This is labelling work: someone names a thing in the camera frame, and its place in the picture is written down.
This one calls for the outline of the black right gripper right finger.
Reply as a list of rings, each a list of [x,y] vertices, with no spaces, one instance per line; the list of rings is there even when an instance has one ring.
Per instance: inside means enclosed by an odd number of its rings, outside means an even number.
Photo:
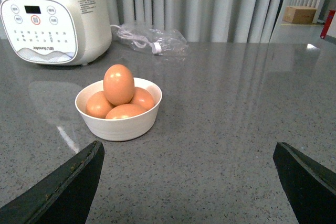
[[[273,160],[299,223],[335,223],[335,173],[285,142]]]

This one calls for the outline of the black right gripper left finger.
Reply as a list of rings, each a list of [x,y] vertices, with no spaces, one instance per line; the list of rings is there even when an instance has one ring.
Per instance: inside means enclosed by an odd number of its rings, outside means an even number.
[[[86,223],[103,160],[103,144],[92,142],[3,206],[1,223]]]

